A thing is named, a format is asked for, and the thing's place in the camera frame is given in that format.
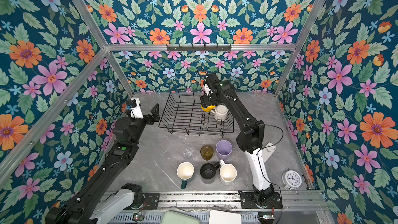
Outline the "black wall hook rail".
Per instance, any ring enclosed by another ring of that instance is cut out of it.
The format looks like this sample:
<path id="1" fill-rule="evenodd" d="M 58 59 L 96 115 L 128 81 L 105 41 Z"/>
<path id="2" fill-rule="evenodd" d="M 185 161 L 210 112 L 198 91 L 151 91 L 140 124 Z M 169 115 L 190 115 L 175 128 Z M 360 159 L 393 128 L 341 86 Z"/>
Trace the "black wall hook rail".
<path id="1" fill-rule="evenodd" d="M 231 51 L 232 45 L 220 45 L 220 44 L 203 44 L 203 45 L 166 45 L 167 51 L 186 51 L 186 52 L 196 52 L 196 51 Z"/>

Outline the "lilac plastic cup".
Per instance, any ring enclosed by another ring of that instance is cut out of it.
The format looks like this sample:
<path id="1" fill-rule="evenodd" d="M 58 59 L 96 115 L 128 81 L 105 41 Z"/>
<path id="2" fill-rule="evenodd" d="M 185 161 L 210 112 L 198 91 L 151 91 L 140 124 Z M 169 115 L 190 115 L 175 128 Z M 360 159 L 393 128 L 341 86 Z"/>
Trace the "lilac plastic cup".
<path id="1" fill-rule="evenodd" d="M 227 140 L 220 140 L 216 144 L 216 153 L 219 160 L 226 160 L 233 151 L 232 144 Z"/>

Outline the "clear glass cup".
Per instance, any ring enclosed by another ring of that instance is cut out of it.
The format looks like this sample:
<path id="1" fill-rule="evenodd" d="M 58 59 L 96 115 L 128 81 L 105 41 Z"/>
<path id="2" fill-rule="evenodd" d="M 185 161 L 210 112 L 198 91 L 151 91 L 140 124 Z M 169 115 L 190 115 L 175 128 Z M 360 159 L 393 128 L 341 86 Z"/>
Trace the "clear glass cup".
<path id="1" fill-rule="evenodd" d="M 195 147 L 192 144 L 186 144 L 182 148 L 182 157 L 191 160 L 195 155 Z"/>

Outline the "white mug red inside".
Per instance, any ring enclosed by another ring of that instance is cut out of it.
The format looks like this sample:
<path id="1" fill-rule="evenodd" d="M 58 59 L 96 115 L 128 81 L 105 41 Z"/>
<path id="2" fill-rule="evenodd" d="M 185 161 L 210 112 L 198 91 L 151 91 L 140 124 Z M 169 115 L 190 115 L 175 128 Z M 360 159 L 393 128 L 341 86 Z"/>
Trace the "white mug red inside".
<path id="1" fill-rule="evenodd" d="M 218 105 L 210 111 L 213 113 L 216 121 L 224 122 L 228 115 L 228 108 L 224 105 Z"/>

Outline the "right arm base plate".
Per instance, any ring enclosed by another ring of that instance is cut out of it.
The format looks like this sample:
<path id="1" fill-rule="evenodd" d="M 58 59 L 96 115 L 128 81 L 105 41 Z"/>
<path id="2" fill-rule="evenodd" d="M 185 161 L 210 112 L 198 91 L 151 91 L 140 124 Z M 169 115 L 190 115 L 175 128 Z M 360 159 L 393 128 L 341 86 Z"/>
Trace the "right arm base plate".
<path id="1" fill-rule="evenodd" d="M 282 209 L 283 201 L 280 193 L 274 192 L 273 194 L 259 193 L 259 192 L 245 192 L 238 191 L 240 196 L 240 204 L 243 209 L 266 209 L 275 208 Z"/>

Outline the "cream mug green handle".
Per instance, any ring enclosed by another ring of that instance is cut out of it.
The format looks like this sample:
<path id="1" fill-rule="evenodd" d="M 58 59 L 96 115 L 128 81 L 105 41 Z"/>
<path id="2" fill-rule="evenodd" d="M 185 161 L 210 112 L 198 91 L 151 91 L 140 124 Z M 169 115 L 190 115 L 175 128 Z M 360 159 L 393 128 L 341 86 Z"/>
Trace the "cream mug green handle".
<path id="1" fill-rule="evenodd" d="M 181 189 L 186 189 L 189 182 L 193 180 L 194 177 L 194 166 L 189 162 L 181 163 L 177 168 L 177 176 L 181 179 Z"/>

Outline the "white analog clock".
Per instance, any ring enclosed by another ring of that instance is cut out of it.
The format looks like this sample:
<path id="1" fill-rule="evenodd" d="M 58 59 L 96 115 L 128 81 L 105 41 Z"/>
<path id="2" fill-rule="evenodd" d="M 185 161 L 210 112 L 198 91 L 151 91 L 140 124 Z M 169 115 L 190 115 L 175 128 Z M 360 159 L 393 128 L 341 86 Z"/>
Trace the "white analog clock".
<path id="1" fill-rule="evenodd" d="M 295 170 L 288 170 L 283 173 L 282 181 L 285 188 L 296 190 L 302 185 L 301 175 Z"/>

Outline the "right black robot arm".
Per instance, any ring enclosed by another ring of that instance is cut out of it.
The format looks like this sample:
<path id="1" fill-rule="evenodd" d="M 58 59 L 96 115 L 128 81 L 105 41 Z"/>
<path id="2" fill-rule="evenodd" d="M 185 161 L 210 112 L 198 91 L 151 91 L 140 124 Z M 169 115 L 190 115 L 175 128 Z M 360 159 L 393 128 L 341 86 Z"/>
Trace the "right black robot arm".
<path id="1" fill-rule="evenodd" d="M 263 140 L 265 124 L 257 120 L 239 99 L 236 90 L 228 80 L 221 81 L 217 74 L 205 76 L 204 95 L 200 97 L 201 108 L 223 105 L 236 120 L 240 133 L 236 138 L 237 145 L 249 161 L 253 177 L 254 201 L 259 207 L 266 207 L 275 194 L 266 172 L 263 159 Z"/>

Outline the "black wire dish rack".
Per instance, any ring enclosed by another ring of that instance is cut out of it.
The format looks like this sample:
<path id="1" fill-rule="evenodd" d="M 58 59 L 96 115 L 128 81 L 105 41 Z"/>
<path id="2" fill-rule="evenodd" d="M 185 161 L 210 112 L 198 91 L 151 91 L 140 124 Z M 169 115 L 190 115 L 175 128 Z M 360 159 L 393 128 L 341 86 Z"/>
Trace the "black wire dish rack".
<path id="1" fill-rule="evenodd" d="M 234 118 L 227 114 L 226 120 L 215 119 L 214 114 L 201 109 L 198 91 L 171 91 L 168 95 L 159 127 L 169 133 L 185 133 L 187 135 L 217 135 L 225 136 L 234 132 Z"/>

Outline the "black mug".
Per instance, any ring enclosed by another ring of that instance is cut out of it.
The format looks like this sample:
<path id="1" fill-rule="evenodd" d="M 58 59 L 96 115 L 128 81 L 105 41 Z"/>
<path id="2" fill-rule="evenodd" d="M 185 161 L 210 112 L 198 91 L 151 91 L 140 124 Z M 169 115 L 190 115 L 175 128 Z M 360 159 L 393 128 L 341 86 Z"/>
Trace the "black mug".
<path id="1" fill-rule="evenodd" d="M 217 170 L 220 168 L 220 163 L 214 164 L 206 163 L 200 168 L 200 175 L 205 180 L 210 180 L 215 177 Z"/>

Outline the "white fluted mug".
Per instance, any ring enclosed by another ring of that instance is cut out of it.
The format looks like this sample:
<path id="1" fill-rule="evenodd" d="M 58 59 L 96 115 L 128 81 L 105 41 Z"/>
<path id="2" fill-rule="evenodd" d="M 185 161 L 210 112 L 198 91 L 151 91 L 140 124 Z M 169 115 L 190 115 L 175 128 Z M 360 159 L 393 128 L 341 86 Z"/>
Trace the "white fluted mug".
<path id="1" fill-rule="evenodd" d="M 220 160 L 219 176 L 223 184 L 229 185 L 234 182 L 237 177 L 237 169 L 230 163 L 225 163 L 224 160 Z"/>

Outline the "aluminium front rail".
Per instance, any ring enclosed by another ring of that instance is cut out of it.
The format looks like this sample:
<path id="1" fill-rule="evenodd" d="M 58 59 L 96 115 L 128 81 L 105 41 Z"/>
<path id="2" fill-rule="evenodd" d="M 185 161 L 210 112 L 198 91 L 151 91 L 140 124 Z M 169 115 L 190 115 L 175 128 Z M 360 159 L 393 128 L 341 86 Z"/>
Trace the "aluminium front rail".
<path id="1" fill-rule="evenodd" d="M 188 212 L 219 209 L 233 212 L 270 212 L 270 211 L 328 211 L 329 207 L 319 190 L 283 190 L 280 193 L 282 209 L 243 209 L 238 191 L 163 191 L 159 192 L 158 211 L 182 210 Z M 121 212 L 138 212 L 140 210 L 123 207 Z"/>

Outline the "olive tinted glass cup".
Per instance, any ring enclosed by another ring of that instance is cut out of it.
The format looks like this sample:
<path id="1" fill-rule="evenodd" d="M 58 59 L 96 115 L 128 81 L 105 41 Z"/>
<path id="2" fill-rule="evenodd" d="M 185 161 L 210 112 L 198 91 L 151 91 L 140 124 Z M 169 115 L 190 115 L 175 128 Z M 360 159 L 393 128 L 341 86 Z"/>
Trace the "olive tinted glass cup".
<path id="1" fill-rule="evenodd" d="M 214 149 L 210 145 L 205 145 L 200 150 L 201 156 L 204 160 L 209 161 L 214 154 Z"/>

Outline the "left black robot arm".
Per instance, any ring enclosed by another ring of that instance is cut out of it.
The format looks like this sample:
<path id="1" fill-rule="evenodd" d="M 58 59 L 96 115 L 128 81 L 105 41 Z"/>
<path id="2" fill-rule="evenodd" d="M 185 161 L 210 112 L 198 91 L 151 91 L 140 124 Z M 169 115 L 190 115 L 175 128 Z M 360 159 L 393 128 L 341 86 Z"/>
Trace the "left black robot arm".
<path id="1" fill-rule="evenodd" d="M 126 103 L 130 111 L 117 120 L 113 131 L 116 141 L 103 164 L 75 196 L 48 212 L 45 217 L 47 224 L 106 224 L 127 207 L 144 206 L 143 188 L 137 184 L 125 184 L 105 201 L 101 200 L 118 175 L 134 159 L 145 127 L 160 120 L 158 104 L 150 114 L 144 115 L 137 98 Z"/>

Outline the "yellow mug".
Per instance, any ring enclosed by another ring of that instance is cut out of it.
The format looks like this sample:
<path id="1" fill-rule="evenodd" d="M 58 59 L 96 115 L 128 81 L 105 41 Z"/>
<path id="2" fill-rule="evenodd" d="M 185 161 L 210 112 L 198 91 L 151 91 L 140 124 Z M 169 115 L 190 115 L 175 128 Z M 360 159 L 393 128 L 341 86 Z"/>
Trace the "yellow mug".
<path id="1" fill-rule="evenodd" d="M 207 113 L 211 112 L 215 107 L 216 107 L 216 105 L 213 105 L 213 104 L 210 104 L 210 105 L 201 104 L 201 109 Z"/>

